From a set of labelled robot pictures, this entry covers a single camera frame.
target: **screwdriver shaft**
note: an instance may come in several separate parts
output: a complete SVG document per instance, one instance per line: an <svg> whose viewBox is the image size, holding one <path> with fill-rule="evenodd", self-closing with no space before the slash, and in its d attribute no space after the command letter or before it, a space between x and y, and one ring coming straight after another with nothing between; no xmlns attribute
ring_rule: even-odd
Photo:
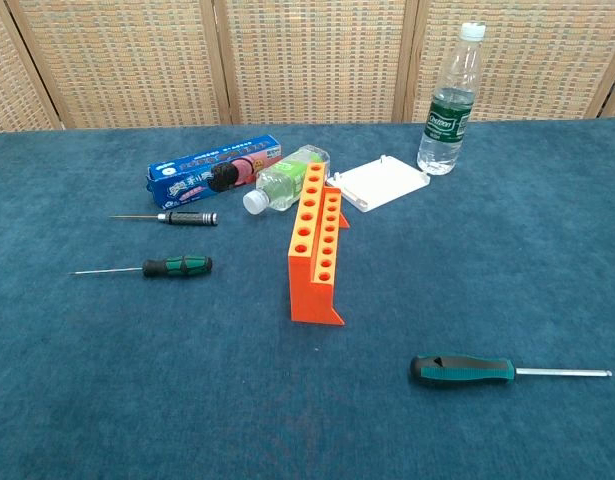
<svg viewBox="0 0 615 480"><path fill-rule="evenodd" d="M111 218L158 218L158 215L111 215Z"/></svg>
<svg viewBox="0 0 615 480"><path fill-rule="evenodd" d="M89 273L135 272L136 270L142 270L142 267L112 268L109 270L83 270L81 272L71 272L70 275L86 275Z"/></svg>
<svg viewBox="0 0 615 480"><path fill-rule="evenodd" d="M611 377L609 370L568 370L562 368L516 368L517 375L559 375L564 377Z"/></svg>

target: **white plastic lid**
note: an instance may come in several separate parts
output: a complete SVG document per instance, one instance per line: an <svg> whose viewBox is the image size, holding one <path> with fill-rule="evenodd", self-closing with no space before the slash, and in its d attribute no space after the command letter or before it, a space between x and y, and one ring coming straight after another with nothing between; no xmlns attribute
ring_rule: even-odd
<svg viewBox="0 0 615 480"><path fill-rule="evenodd" d="M429 176L397 158L381 155L360 167L334 173L327 184L340 188L358 210L368 212L429 185Z"/></svg>
<svg viewBox="0 0 615 480"><path fill-rule="evenodd" d="M269 197L262 190L252 190L243 197L243 205L252 215L258 215L269 205Z"/></svg>
<svg viewBox="0 0 615 480"><path fill-rule="evenodd" d="M468 22L460 27L460 38L468 42L480 42L485 36L486 25L482 23Z"/></svg>

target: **screwdriver handle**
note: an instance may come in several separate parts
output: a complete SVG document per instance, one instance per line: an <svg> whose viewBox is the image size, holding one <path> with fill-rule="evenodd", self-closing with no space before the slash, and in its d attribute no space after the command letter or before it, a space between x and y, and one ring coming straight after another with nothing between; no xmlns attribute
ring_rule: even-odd
<svg viewBox="0 0 615 480"><path fill-rule="evenodd" d="M167 212L159 214L158 219L170 225L218 225L216 213Z"/></svg>
<svg viewBox="0 0 615 480"><path fill-rule="evenodd" d="M472 382L501 380L511 382L516 369L506 358L479 358L468 355L417 356L411 361L411 375L421 381Z"/></svg>
<svg viewBox="0 0 615 480"><path fill-rule="evenodd" d="M143 275L146 277L192 276L211 272L212 261L209 257L185 255L165 260L146 260Z"/></svg>

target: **blue cardboard box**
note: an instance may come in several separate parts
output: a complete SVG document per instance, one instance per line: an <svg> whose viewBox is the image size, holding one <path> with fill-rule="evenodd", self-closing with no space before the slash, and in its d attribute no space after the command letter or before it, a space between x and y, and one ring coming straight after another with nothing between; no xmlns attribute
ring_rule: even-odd
<svg viewBox="0 0 615 480"><path fill-rule="evenodd" d="M147 190L163 209L178 207L256 180L256 173L281 159L271 135L225 145L169 162L152 163Z"/></svg>

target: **black screwdriver handle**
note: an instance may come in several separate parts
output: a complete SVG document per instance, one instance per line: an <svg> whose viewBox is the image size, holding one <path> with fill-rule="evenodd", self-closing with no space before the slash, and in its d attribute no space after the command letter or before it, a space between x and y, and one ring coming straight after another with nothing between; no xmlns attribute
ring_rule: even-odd
<svg viewBox="0 0 615 480"><path fill-rule="evenodd" d="M218 225L217 213L198 213L198 212L167 212L165 214L166 223L170 225Z"/></svg>
<svg viewBox="0 0 615 480"><path fill-rule="evenodd" d="M210 257L197 255L172 257L165 260L146 260L143 263L143 275L146 277L189 277L209 273L212 266Z"/></svg>

